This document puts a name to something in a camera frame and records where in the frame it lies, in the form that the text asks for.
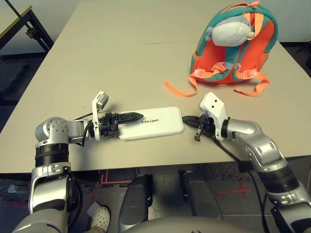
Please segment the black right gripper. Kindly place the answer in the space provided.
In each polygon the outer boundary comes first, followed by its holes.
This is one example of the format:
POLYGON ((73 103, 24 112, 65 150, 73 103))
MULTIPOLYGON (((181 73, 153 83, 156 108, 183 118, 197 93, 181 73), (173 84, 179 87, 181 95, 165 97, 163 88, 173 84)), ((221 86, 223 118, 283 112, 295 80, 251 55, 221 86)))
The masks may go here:
POLYGON ((201 114, 200 116, 183 116, 183 121, 191 126, 198 127, 197 133, 194 136, 195 141, 200 141, 201 135, 215 139, 215 125, 214 120, 208 114, 201 114))

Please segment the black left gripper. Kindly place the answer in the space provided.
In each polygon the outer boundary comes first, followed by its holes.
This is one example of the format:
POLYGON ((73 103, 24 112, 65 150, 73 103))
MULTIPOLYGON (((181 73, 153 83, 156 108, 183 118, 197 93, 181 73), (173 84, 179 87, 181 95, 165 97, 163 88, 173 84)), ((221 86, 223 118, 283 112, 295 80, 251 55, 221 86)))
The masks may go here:
POLYGON ((120 134, 118 125, 133 123, 144 117, 143 114, 137 112, 129 113, 106 113, 99 118, 100 136, 105 138, 117 137, 120 134))

